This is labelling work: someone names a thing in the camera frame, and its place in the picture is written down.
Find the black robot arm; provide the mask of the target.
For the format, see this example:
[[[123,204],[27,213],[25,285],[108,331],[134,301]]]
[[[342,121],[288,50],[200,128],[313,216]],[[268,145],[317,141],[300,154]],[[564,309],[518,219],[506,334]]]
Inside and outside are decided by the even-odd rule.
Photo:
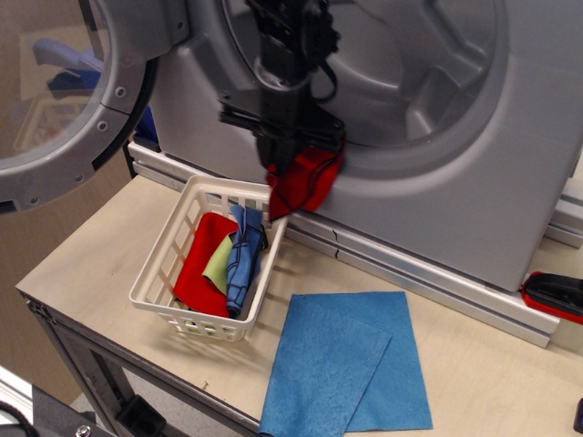
[[[259,84],[251,91],[225,91],[220,121],[248,129],[256,138],[264,168],[283,174],[306,148],[337,156],[343,148],[345,124],[324,109],[325,97],[312,93],[312,77],[323,71],[338,86],[327,63],[337,52],[339,33],[326,1],[250,1],[260,35],[253,65]]]

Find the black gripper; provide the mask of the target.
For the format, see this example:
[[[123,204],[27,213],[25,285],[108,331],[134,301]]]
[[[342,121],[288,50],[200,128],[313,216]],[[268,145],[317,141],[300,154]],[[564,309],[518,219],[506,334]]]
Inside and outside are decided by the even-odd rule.
[[[337,153],[344,123],[312,95],[312,75],[296,82],[272,74],[256,77],[256,87],[221,92],[220,121],[253,132],[261,165],[284,174],[305,146]]]

